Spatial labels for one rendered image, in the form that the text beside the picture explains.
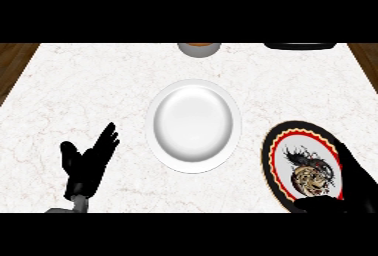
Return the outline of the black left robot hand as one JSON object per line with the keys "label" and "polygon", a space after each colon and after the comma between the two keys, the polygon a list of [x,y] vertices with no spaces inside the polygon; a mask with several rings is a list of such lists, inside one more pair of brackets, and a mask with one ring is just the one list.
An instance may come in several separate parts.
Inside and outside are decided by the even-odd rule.
{"label": "black left robot hand", "polygon": [[120,139],[114,123],[108,124],[93,147],[85,153],[80,153],[70,141],[61,143],[62,168],[68,174],[64,193],[67,200],[71,200],[77,195],[86,198],[95,195],[119,144]]}

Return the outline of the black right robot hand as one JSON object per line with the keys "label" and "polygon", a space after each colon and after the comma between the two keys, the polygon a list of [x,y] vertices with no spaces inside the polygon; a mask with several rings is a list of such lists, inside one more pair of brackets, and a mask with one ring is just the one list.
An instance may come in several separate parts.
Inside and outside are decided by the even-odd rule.
{"label": "black right robot hand", "polygon": [[341,163],[343,196],[302,198],[294,201],[299,209],[312,214],[325,213],[378,213],[378,183],[361,166],[347,146],[336,141]]}

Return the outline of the black red patterned plate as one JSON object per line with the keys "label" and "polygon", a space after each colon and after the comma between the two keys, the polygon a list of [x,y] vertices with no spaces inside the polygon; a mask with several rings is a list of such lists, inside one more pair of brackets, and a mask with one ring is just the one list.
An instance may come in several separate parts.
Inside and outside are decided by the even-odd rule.
{"label": "black red patterned plate", "polygon": [[262,167],[272,193],[291,213],[303,213],[297,199],[331,196],[343,200],[343,178],[336,136],[305,121],[285,121],[269,131]]}

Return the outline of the white oval plate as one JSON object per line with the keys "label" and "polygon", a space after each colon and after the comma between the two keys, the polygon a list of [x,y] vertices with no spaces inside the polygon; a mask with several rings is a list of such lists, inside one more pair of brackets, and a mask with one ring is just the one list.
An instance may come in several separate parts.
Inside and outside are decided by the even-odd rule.
{"label": "white oval plate", "polygon": [[145,134],[169,168],[188,174],[217,168],[232,156],[241,131],[235,99],[216,83],[186,79],[161,90],[150,105]]}

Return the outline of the cupcake with grey wrapper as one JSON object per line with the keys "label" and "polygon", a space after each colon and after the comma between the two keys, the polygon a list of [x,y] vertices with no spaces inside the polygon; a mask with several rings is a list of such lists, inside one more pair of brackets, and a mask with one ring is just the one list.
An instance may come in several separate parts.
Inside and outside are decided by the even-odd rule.
{"label": "cupcake with grey wrapper", "polygon": [[210,57],[220,49],[220,43],[209,45],[191,45],[189,43],[178,44],[181,51],[194,58]]}

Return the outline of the black flat object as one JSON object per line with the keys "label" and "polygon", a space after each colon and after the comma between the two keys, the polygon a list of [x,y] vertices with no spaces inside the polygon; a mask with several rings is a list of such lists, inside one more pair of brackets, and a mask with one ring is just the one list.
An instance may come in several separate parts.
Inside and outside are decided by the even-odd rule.
{"label": "black flat object", "polygon": [[333,49],[337,43],[265,43],[265,46],[277,50],[325,50]]}

